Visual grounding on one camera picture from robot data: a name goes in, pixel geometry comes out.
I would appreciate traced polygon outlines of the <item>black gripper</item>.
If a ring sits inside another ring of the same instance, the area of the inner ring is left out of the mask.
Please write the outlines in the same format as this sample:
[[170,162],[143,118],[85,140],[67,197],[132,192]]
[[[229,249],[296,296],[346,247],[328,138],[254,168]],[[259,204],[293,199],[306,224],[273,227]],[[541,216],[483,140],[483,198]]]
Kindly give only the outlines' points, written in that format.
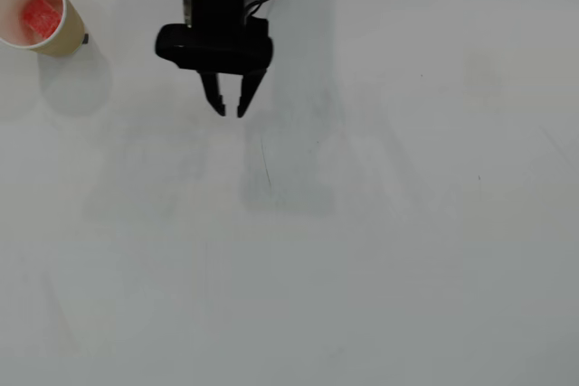
[[258,4],[259,0],[184,0],[184,67],[202,71],[206,100],[221,117],[226,108],[217,73],[248,73],[242,77],[237,108],[242,118],[271,64],[269,23],[251,15]]

